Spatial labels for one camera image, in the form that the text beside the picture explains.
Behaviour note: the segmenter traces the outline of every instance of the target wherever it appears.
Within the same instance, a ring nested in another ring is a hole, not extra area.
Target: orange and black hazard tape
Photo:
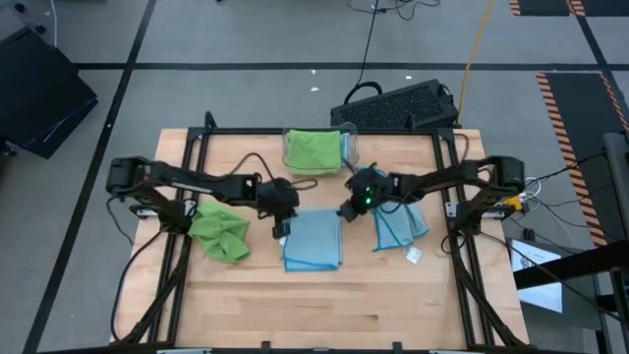
[[[570,138],[568,138],[568,133],[566,132],[565,125],[563,124],[563,120],[561,119],[561,114],[559,113],[557,102],[554,100],[554,95],[550,90],[548,79],[546,78],[546,75],[544,73],[538,73],[536,74],[536,76],[538,78],[540,89],[542,90],[543,102],[546,106],[546,110],[548,111],[548,118],[550,118],[550,123],[552,124],[554,133],[557,136],[557,142],[559,143],[559,149],[561,150],[561,154],[563,155],[563,160],[565,161],[566,166],[573,166],[568,169],[568,173],[570,174],[572,186],[577,193],[579,205],[581,206],[581,211],[583,212],[583,215],[586,218],[586,222],[588,223],[588,228],[590,230],[590,235],[592,235],[592,240],[597,247],[604,246],[607,244],[607,241],[605,241],[604,233],[600,228],[597,211],[594,210],[594,204],[589,198],[590,192],[588,191],[586,182],[583,179],[583,174],[581,174],[581,169],[577,165],[577,157],[574,155],[574,150],[572,149]]]
[[[611,85],[609,84],[609,81],[607,80],[605,75],[600,74],[600,78],[602,79],[602,84],[605,86],[605,89],[607,90],[609,99],[611,99],[611,104],[613,105],[613,108],[616,110],[616,114],[618,115],[618,118],[620,119],[620,123],[622,123],[622,128],[624,128],[625,132],[629,132],[629,123],[627,123],[627,119],[625,118],[624,113],[622,113],[622,108],[620,108],[620,104],[618,104],[618,99],[616,98],[616,94],[613,92],[613,89],[611,89]]]
[[[509,0],[509,6],[513,15],[520,16],[520,3],[518,0]]]
[[[581,0],[566,0],[566,3],[571,15],[586,16],[586,8],[583,7]]]

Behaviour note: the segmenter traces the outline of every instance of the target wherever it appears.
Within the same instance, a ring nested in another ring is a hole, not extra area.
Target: green cloth
[[[197,208],[188,235],[201,244],[211,259],[236,263],[250,254],[244,242],[248,228],[248,220],[224,206],[204,203]]]
[[[341,169],[341,133],[288,132],[286,165],[302,175],[336,173]]]

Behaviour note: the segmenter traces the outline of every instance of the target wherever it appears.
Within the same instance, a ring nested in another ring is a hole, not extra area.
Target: gray carpet floor
[[[25,1],[29,19],[53,28],[47,1]],[[356,0],[368,9],[372,1]],[[393,1],[381,1],[391,5]],[[125,63],[146,0],[58,0],[58,47],[77,63]],[[419,6],[405,22],[394,12],[375,22],[370,62],[465,63],[486,0],[442,0]],[[158,0],[139,63],[360,62],[371,17],[340,0]],[[629,19],[589,19],[610,63],[629,64]],[[52,30],[44,35],[52,40]],[[496,1],[479,63],[596,63],[574,17],[516,17],[507,1]],[[99,104],[68,141],[45,160],[21,151],[3,158],[0,172],[0,352],[22,351],[50,271],[57,258],[86,172],[103,129],[122,70],[83,70],[81,77]],[[113,127],[95,187],[90,194],[74,251],[39,350],[104,345],[120,272],[130,247],[106,210],[104,179],[116,156],[153,156],[160,130],[201,124],[211,110],[221,127],[324,127],[329,109],[340,104],[358,70],[136,70]],[[629,73],[614,73],[629,92]],[[365,80],[385,90],[438,79],[455,97],[462,71],[367,70]],[[527,175],[564,165],[543,99],[531,71],[474,71],[466,91],[462,124],[479,129],[489,154],[526,162]],[[543,184],[548,203],[574,200],[567,175]],[[137,221],[121,206],[124,229]],[[585,221],[575,204],[557,211]],[[587,230],[567,230],[540,208],[522,219],[565,246],[592,248]],[[507,236],[521,229],[504,223]],[[544,313],[525,308],[531,341],[541,348],[597,352],[591,331],[549,324]]]

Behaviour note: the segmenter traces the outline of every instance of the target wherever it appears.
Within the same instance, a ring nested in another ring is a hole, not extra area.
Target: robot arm
[[[112,160],[106,186],[112,197],[134,198],[157,213],[166,231],[188,232],[192,219],[185,204],[169,201],[156,187],[181,188],[211,195],[229,206],[251,207],[257,210],[258,218],[273,216],[274,238],[290,233],[284,221],[295,215],[295,207],[299,205],[297,191],[283,178],[262,183],[259,173],[212,176],[143,157]]]
[[[487,181],[478,176],[484,169],[491,170]],[[420,201],[428,193],[464,185],[477,186],[481,190],[470,201],[456,206],[452,226],[455,230],[476,235],[481,232],[481,219],[486,211],[502,198],[517,196],[524,191],[524,164],[514,157],[491,156],[465,160],[422,176],[402,173],[384,176],[372,164],[345,183],[352,197],[338,213],[351,222],[385,202],[410,204]]]

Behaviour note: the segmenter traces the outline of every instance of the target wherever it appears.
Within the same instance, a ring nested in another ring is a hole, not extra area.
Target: small label
[[[420,260],[421,256],[422,256],[422,251],[416,249],[415,247],[411,247],[411,249],[409,250],[409,253],[406,254],[406,259],[413,265],[416,265],[417,262]]]

